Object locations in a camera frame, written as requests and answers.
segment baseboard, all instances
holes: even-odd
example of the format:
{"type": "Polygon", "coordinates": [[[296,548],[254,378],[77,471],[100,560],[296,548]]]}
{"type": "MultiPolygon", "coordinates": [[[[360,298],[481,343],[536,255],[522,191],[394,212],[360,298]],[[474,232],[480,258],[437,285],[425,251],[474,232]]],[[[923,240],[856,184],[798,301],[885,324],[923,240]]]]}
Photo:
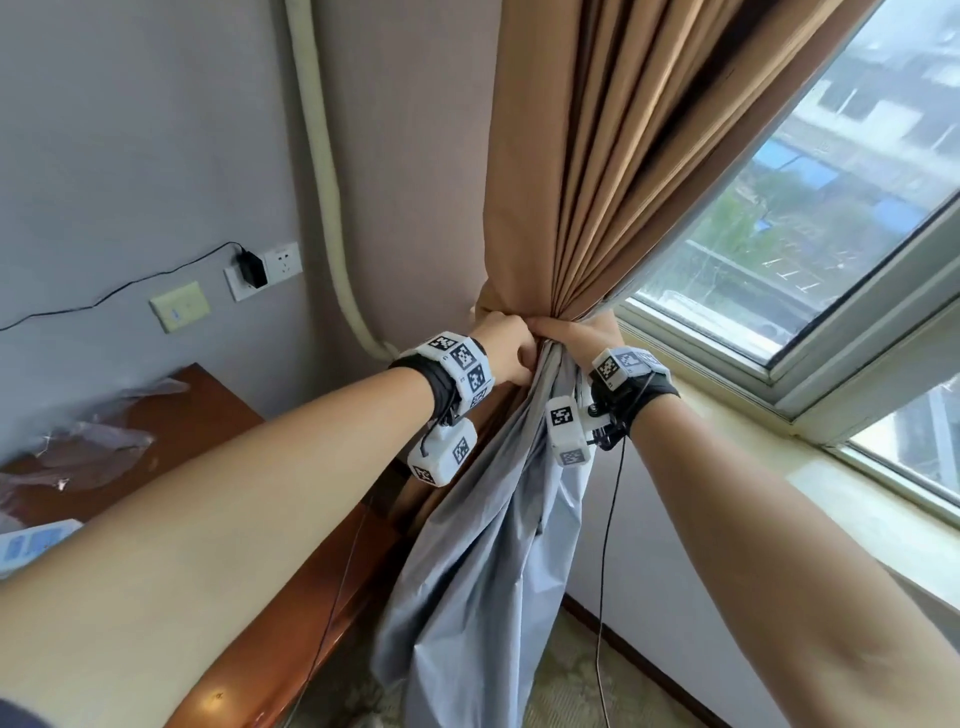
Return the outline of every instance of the baseboard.
{"type": "MultiPolygon", "coordinates": [[[[564,595],[563,606],[567,612],[573,615],[588,630],[596,634],[600,621],[587,607],[570,595],[564,595]]],[[[603,638],[610,647],[623,655],[631,665],[653,680],[665,693],[683,705],[708,728],[731,728],[723,718],[697,700],[697,698],[684,690],[673,678],[637,652],[626,640],[611,630],[607,624],[603,625],[603,638]]]]}

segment floor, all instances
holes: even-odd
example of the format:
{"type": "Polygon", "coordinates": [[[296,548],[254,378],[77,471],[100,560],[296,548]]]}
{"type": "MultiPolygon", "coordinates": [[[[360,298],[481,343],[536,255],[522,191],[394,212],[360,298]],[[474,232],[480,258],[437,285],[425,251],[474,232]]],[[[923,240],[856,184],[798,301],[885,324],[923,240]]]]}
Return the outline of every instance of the floor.
{"type": "MultiPolygon", "coordinates": [[[[376,713],[399,728],[400,692],[384,692],[367,671],[376,613],[359,619],[307,688],[290,728],[347,728],[376,713]]],[[[527,704],[524,728],[602,727],[593,671],[595,636],[561,610],[527,704]]],[[[606,644],[601,649],[611,724],[620,728],[700,728],[699,720],[606,644]]]]}

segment curtain fold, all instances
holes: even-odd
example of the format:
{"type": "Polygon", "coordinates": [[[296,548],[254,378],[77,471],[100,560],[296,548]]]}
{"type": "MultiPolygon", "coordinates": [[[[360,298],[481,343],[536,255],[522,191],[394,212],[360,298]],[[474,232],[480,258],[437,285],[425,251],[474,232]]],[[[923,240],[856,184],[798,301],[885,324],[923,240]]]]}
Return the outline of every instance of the curtain fold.
{"type": "MultiPolygon", "coordinates": [[[[874,2],[503,0],[478,310],[603,307],[874,2]]],[[[506,425],[415,519],[372,660],[382,682],[407,680],[408,725],[522,721],[589,475],[546,442],[546,401],[571,392],[589,403],[547,344],[525,398],[491,405],[506,425]]]]}

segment light switch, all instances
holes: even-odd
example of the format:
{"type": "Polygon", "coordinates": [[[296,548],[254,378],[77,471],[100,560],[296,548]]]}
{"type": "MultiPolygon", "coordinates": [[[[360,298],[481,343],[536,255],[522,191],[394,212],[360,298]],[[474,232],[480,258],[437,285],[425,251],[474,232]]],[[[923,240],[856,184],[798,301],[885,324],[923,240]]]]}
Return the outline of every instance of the light switch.
{"type": "Polygon", "coordinates": [[[210,312],[204,291],[195,280],[150,299],[150,306],[167,333],[199,321],[210,312]]]}

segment plastic bag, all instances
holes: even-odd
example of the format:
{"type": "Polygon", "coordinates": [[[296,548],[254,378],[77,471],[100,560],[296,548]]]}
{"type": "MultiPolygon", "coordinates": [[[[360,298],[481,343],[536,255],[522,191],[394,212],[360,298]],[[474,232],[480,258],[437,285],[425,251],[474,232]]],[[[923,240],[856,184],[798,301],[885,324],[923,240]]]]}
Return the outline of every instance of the plastic bag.
{"type": "Polygon", "coordinates": [[[150,432],[129,429],[127,412],[144,397],[186,392],[189,384],[165,378],[145,387],[122,390],[112,400],[83,412],[76,421],[37,437],[27,448],[41,466],[31,473],[0,473],[0,533],[18,523],[3,512],[20,486],[46,485],[58,491],[99,488],[116,479],[154,442],[150,432]]]}

